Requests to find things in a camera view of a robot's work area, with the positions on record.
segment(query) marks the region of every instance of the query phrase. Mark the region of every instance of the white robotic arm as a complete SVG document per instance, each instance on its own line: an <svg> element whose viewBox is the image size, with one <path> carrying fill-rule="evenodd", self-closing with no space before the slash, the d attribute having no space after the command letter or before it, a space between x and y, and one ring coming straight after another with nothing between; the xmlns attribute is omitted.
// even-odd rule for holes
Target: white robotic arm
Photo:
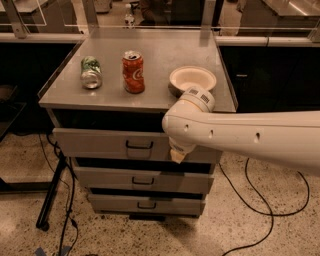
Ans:
<svg viewBox="0 0 320 256"><path fill-rule="evenodd" d="M201 145L320 175L320 111L219 114L213 107L211 93L192 87L166 113L173 161Z"/></svg>

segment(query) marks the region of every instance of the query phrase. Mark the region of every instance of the drawer handle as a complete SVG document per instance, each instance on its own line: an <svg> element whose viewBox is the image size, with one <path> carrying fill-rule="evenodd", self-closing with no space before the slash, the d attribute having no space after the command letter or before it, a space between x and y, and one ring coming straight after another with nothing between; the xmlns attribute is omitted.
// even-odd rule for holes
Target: drawer handle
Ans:
<svg viewBox="0 0 320 256"><path fill-rule="evenodd" d="M150 182L140 182L140 181L135 181L135 177L132 177L132 184L136 185L152 185L154 183L154 178Z"/></svg>
<svg viewBox="0 0 320 256"><path fill-rule="evenodd" d="M156 209L157 203L154 202L152 206L147 206L147 207L146 207L146 206L141 206L141 205L140 205L140 202L138 202L138 203L137 203L137 207L138 207L139 209L143 209L143 210L153 210L153 209Z"/></svg>
<svg viewBox="0 0 320 256"><path fill-rule="evenodd" d="M141 147L141 146L132 146L132 145L129 145L129 141L127 140L127 141L126 141L126 147L127 147L127 148L131 148L131 149L152 149L152 147L153 147L153 141L151 141L151 143L150 143L149 146Z"/></svg>

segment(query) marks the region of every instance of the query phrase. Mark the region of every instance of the black metal leg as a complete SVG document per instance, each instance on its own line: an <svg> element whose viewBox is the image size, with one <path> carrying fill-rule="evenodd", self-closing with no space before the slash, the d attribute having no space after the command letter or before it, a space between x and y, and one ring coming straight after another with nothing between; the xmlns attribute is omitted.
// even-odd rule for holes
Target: black metal leg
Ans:
<svg viewBox="0 0 320 256"><path fill-rule="evenodd" d="M46 199L42 205L42 209L41 209L41 212L39 214L38 221L36 224L36 227L43 230L43 231L47 231L49 229L48 215L51 210L51 206L52 206L52 203L53 203L53 200L55 197L56 188L59 183L61 173L65 167L66 167L66 158L60 152L59 162L58 162L56 171L53 175L52 181L50 183Z"/></svg>

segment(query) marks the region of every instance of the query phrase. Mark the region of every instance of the drawer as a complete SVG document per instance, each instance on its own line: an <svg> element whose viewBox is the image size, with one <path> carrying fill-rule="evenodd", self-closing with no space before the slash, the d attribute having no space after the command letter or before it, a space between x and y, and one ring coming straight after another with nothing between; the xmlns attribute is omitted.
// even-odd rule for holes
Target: drawer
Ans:
<svg viewBox="0 0 320 256"><path fill-rule="evenodd" d="M181 198L150 198L137 196L95 195L88 196L98 213L144 213L199 216L205 207L204 200Z"/></svg>
<svg viewBox="0 0 320 256"><path fill-rule="evenodd" d="M165 133L69 128L55 128L53 132L68 157L171 161ZM218 163L220 157L220 151L199 146L185 161Z"/></svg>
<svg viewBox="0 0 320 256"><path fill-rule="evenodd" d="M205 197L213 183L213 174L87 167L74 167L74 171L80 185L88 188L172 191Z"/></svg>

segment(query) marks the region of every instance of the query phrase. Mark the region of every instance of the floor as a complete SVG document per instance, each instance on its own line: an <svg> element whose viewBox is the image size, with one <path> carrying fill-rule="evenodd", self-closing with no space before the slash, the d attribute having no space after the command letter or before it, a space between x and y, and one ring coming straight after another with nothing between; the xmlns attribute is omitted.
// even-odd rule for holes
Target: floor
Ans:
<svg viewBox="0 0 320 256"><path fill-rule="evenodd" d="M98 15L99 23L109 24L108 19L120 22L122 5L115 1L110 13ZM230 29L222 33L236 33L241 14L235 9L235 3L225 2L221 24L230 22ZM57 164L54 148L44 134L18 136L9 133L0 143L0 156L0 177L6 182L50 181ZM131 220L127 215L96 214L87 201L86 191L76 182L70 216L78 232L69 221L62 248L68 250L75 242L69 253L75 256L319 256L320 172L319 175L301 173L302 176L299 170L249 160L248 176L270 204L273 214L296 212L307 202L297 214L274 217L270 232L272 217L248 207L269 212L246 180L246 161L243 156L223 154L223 170L216 166L215 180L199 218L142 221ZM241 201L224 173L248 205ZM309 197L303 177L310 188ZM61 179L47 232L35 226L45 193L0 194L0 256L57 255L72 184L67 169ZM247 248L230 251L243 246Z"/></svg>

